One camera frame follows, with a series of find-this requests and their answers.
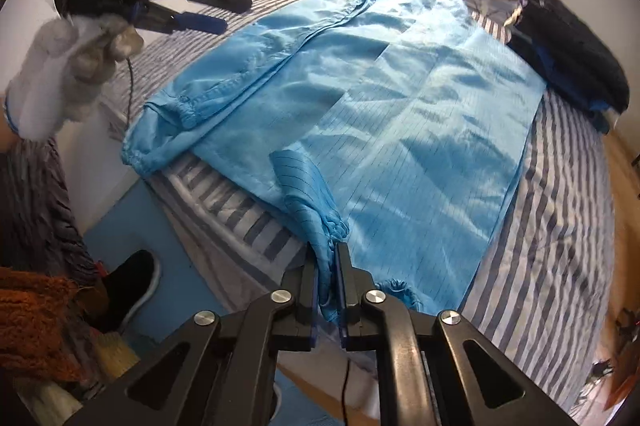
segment pinstriped fabric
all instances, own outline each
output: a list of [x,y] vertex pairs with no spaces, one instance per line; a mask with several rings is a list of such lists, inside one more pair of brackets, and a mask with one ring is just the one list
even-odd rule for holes
[[[296,0],[254,0],[227,19],[223,36],[178,32],[134,62],[133,112],[185,66],[233,31]],[[510,34],[472,18],[505,43]],[[122,127],[129,78],[119,73],[105,104]],[[593,358],[613,261],[613,220],[599,135],[576,110],[546,92],[532,126],[516,196],[463,304],[463,314],[552,398],[568,408]],[[186,247],[229,310],[246,306],[302,258],[303,245],[261,203],[197,157],[184,154],[150,184],[193,246]]]

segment white glove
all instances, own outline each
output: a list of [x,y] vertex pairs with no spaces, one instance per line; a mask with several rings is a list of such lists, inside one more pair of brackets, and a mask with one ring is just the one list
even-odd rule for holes
[[9,126],[23,139],[43,141],[65,120],[91,113],[115,61],[142,50],[142,37],[119,16],[51,20],[36,34],[6,91]]

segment black shoe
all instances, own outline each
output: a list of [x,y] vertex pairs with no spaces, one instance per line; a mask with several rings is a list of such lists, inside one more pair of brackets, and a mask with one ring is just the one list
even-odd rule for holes
[[89,325],[106,334],[122,332],[134,314],[158,288],[160,263],[152,253],[141,249],[115,271],[102,278],[109,296],[109,308]]

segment silver bolt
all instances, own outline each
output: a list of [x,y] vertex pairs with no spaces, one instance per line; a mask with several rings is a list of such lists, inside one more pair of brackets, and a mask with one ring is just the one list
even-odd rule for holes
[[456,311],[442,311],[440,313],[440,319],[447,325],[457,325],[460,323],[460,314]]
[[382,303],[382,301],[386,300],[386,294],[382,291],[369,291],[364,297],[366,297],[370,303]]
[[215,320],[216,315],[211,311],[200,311],[193,316],[193,321],[196,322],[196,325],[200,325],[201,327],[206,327],[207,325],[212,324]]
[[279,289],[271,293],[271,300],[275,301],[276,303],[286,303],[290,299],[291,293],[284,289]]

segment orange fuzzy cloth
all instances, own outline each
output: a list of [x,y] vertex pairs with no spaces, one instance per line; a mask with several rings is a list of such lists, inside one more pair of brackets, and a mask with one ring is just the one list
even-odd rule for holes
[[75,381],[62,325],[78,288],[66,278],[0,267],[0,366],[15,376]]

